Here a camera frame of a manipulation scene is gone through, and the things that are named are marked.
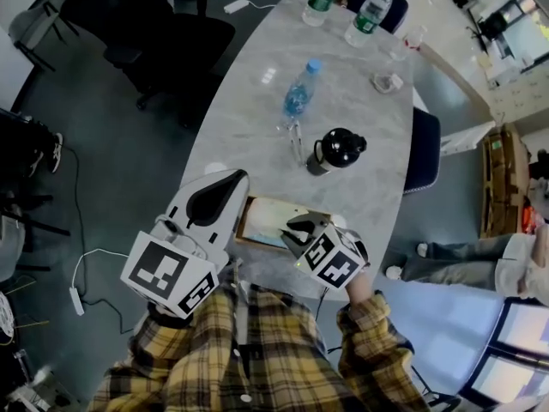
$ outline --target gray floor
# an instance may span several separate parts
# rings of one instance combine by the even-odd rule
[[[223,18],[221,8],[234,0],[210,1],[209,14]],[[254,0],[257,4],[277,1]],[[187,10],[188,5],[178,8]],[[220,75],[265,14],[247,8],[231,18],[238,34],[216,67]],[[38,52],[57,72],[36,77],[21,109],[62,132],[66,144],[78,154],[78,196],[86,249],[127,252],[136,231],[151,228],[178,188],[200,118],[190,130],[183,129],[178,125],[177,102],[168,96],[160,96],[145,112],[138,112],[136,91],[122,73],[102,59],[102,44],[86,33],[79,39],[66,30],[63,34],[68,45],[59,43],[54,35],[40,45]],[[429,110],[440,118],[444,134],[478,123],[461,90],[422,58],[417,59],[415,81]],[[205,111],[208,96],[201,102]],[[476,151],[444,158],[435,186],[404,197],[391,247],[406,252],[421,239],[474,239],[480,222],[480,159]],[[52,272],[34,274],[38,283],[14,294],[14,299],[18,313],[51,321],[21,331],[21,343],[33,369],[50,366],[66,389],[85,403],[106,368],[124,358],[128,335],[118,334],[118,318],[107,306],[88,307],[85,316],[77,317],[70,302],[69,283],[82,250],[74,202],[75,175],[75,159],[64,151],[55,175],[41,167],[35,177],[34,191],[52,194],[55,201],[34,211],[33,217],[68,228],[73,235],[67,239],[35,232],[35,252],[25,254],[21,262],[49,265]],[[395,260],[389,254],[386,259]],[[144,302],[119,281],[123,263],[122,258],[100,253],[89,257],[85,299],[108,298],[124,315],[124,328],[128,328],[143,314]],[[382,286],[383,279],[377,284]],[[82,273],[76,282],[82,286]],[[309,303],[316,309],[315,301]],[[399,306],[397,297],[389,303],[393,311],[406,309]],[[319,318],[329,347],[339,345],[333,328],[338,308],[326,302]]]

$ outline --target plaid shirt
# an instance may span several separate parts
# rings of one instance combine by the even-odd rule
[[[89,410],[428,410],[405,370],[412,346],[391,325],[380,293],[338,313],[338,373],[311,311],[255,285],[244,362],[234,286],[223,282],[187,321],[151,304],[130,339],[130,357],[107,371]]]

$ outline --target marble tabletop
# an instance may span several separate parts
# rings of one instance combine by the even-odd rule
[[[305,25],[301,13],[306,1],[282,0],[247,41],[202,123],[182,183],[202,176],[212,164],[242,168],[250,175],[254,196],[342,216],[365,242],[373,279],[393,231],[407,173],[412,66],[408,60],[390,59],[386,51],[398,39],[382,29],[372,35],[377,47],[351,47],[343,38],[353,18],[346,9],[334,6],[321,27]],[[336,127],[348,128],[368,142],[354,165],[322,177],[298,166],[287,134],[277,129],[286,92],[310,58],[319,58],[323,69],[300,119],[307,155],[315,140]],[[396,93],[380,94],[370,76],[388,70],[396,72],[404,86]],[[289,253],[238,244],[231,250],[244,260],[239,271],[243,279],[311,298],[323,290],[293,267]],[[326,296],[346,297],[344,291]]]

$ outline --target black water bottle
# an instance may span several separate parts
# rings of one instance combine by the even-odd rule
[[[322,141],[316,141],[307,159],[307,171],[323,175],[352,165],[366,151],[366,140],[345,128],[335,128]]]

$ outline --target white cable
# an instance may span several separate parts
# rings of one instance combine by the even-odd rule
[[[72,288],[75,287],[76,271],[78,271],[78,266],[80,265],[81,260],[87,255],[90,255],[91,253],[95,253],[97,251],[102,251],[104,253],[109,253],[110,255],[117,255],[119,257],[124,257],[124,258],[128,257],[128,255],[124,255],[123,253],[117,253],[115,251],[106,251],[105,249],[93,249],[92,251],[87,251],[86,253],[80,256],[80,258],[78,259],[78,263],[76,263],[75,273],[72,276],[72,285],[71,285]]]
[[[248,0],[248,2],[256,9],[274,8],[276,6],[275,4],[267,4],[265,6],[257,6],[255,3],[251,2],[250,0]]]

